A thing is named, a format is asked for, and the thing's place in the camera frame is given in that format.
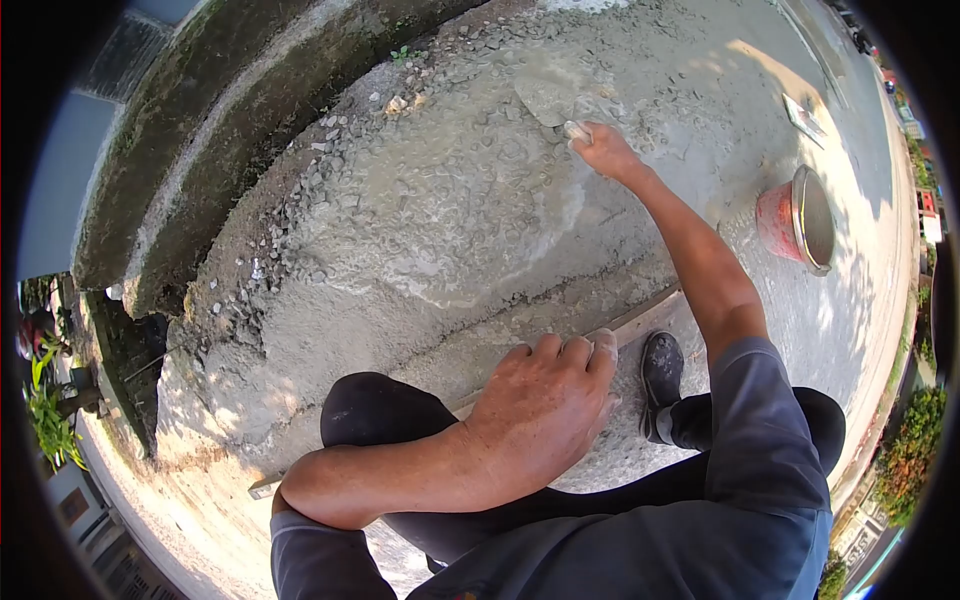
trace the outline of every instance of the trowel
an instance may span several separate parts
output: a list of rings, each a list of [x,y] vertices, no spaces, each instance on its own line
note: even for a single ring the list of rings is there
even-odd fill
[[[576,94],[562,85],[536,77],[517,77],[514,90],[520,101],[537,117],[545,127],[564,126],[564,132],[570,139],[578,138],[587,144],[593,143],[593,136],[582,124],[571,121],[576,105]]]

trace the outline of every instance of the man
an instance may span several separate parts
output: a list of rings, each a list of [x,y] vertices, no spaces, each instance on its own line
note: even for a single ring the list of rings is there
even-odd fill
[[[514,348],[462,422],[385,375],[344,377],[324,405],[325,448],[300,458],[276,494],[281,600],[394,598],[360,531],[379,517],[439,571],[410,598],[813,597],[843,412],[791,389],[756,289],[716,232],[615,129],[586,126],[593,143],[570,147],[649,210],[707,343],[710,393],[681,399],[677,341],[650,336],[641,431],[703,452],[614,490],[546,487],[619,402],[608,330],[592,343],[549,334]]]

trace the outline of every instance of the trowel handle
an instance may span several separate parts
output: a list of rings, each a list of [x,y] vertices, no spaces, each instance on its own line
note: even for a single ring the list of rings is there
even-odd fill
[[[570,139],[578,138],[587,144],[593,144],[593,136],[583,125],[576,121],[567,121],[564,123],[564,132]]]

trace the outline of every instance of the forearm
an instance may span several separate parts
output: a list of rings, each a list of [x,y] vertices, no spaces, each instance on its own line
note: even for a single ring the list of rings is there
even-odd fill
[[[646,206],[660,229],[703,333],[708,359],[718,357],[740,337],[766,337],[756,288],[717,232],[670,191],[653,169],[640,166],[622,183]]]
[[[360,529],[387,513],[486,510],[501,503],[499,491],[485,485],[483,462],[461,442],[462,426],[405,444],[310,452],[277,493],[302,515],[339,529]]]

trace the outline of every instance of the pavement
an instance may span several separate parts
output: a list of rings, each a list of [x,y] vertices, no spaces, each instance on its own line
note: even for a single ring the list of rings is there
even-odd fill
[[[711,27],[709,35],[707,24],[699,29],[704,36],[712,36],[710,46],[687,44],[676,57],[677,64],[685,64],[685,68],[698,60],[696,64],[703,71],[723,74],[715,78],[711,93],[726,103],[729,112],[741,111],[738,116],[742,119],[743,110],[759,106],[756,118],[748,119],[752,123],[747,127],[734,132],[721,128],[723,133],[718,134],[729,134],[725,152],[735,157],[736,163],[731,161],[729,168],[719,173],[711,171],[713,165],[701,164],[703,150],[688,143],[692,136],[686,143],[689,156],[686,150],[658,151],[652,160],[658,172],[662,169],[685,174],[666,179],[717,224],[754,279],[767,311],[771,338],[781,350],[791,382],[830,394],[847,412],[848,443],[840,466],[830,477],[834,484],[836,473],[856,458],[858,442],[876,411],[894,362],[908,288],[918,264],[907,156],[876,67],[841,35],[826,6],[813,0],[789,0],[792,13],[797,15],[792,21],[786,11],[779,18],[763,2],[748,0],[747,4],[750,6],[731,3],[722,28]],[[688,15],[693,14],[695,7],[678,18],[691,21]],[[811,36],[811,29],[819,35]],[[811,52],[814,46],[817,51]],[[829,57],[829,69],[822,66],[818,56]],[[755,82],[754,87],[746,87],[746,81]],[[828,134],[826,148],[821,149],[790,126],[781,93],[811,104]],[[685,135],[680,132],[678,140],[683,142]],[[764,250],[753,221],[756,194],[790,180],[802,162],[820,173],[834,202],[837,253],[833,271],[823,278]],[[706,180],[719,181],[727,197],[707,197]],[[657,286],[663,288],[673,282],[661,246],[627,265],[629,268],[622,273],[572,279],[559,292],[466,327],[448,336],[442,352],[419,355],[422,369],[414,368],[417,365],[411,361],[397,375],[405,374],[407,380],[423,383],[417,377],[426,377],[425,373],[450,373],[450,363],[443,360],[457,356],[451,349],[456,349],[462,339],[472,336],[475,340],[492,331],[510,333],[516,323],[531,331],[537,327],[543,330],[534,317],[546,313],[538,310],[546,311],[561,300],[582,301],[576,304],[582,312],[571,316],[564,326],[569,331],[586,331],[605,323],[624,312],[623,301],[617,304],[606,298],[622,294],[629,300],[631,286],[644,286],[645,291],[650,288],[652,295],[658,291],[654,289]],[[651,276],[654,272],[666,275]],[[637,303],[643,298],[641,295],[630,301]],[[684,392],[702,392],[708,384],[702,340],[688,317],[675,327],[688,357]],[[511,343],[510,335],[503,338],[503,343]],[[613,416],[608,431],[590,454],[565,474],[557,487],[572,492],[606,489],[685,456],[677,449],[653,447],[636,432],[640,394],[636,369],[629,365],[636,364],[637,355],[636,344],[621,352],[621,370],[613,385],[630,400]],[[165,377],[174,374],[165,368]],[[470,391],[476,387],[474,379],[482,376],[483,369],[474,368],[459,377],[459,385]],[[441,395],[445,388],[426,389]],[[212,423],[209,427],[219,427],[219,421],[214,422],[202,404],[198,400],[191,410]],[[268,468],[289,465],[291,457],[312,449],[312,444],[315,447],[314,413],[319,411],[297,413],[262,444],[234,444],[219,453],[198,452],[189,460],[171,462],[154,471],[122,460],[122,448],[118,452],[101,422],[84,420],[79,428],[84,435],[81,446],[104,483],[107,496],[144,550],[180,589],[197,598],[267,598],[273,595],[270,503],[251,500],[246,487],[270,475],[265,472]],[[197,435],[197,431],[187,431],[186,413],[175,417],[178,420],[172,429],[176,435]],[[232,419],[242,417],[242,413],[231,415]],[[375,523],[367,533],[382,574],[398,594],[402,596],[428,576],[422,554],[388,528]]]

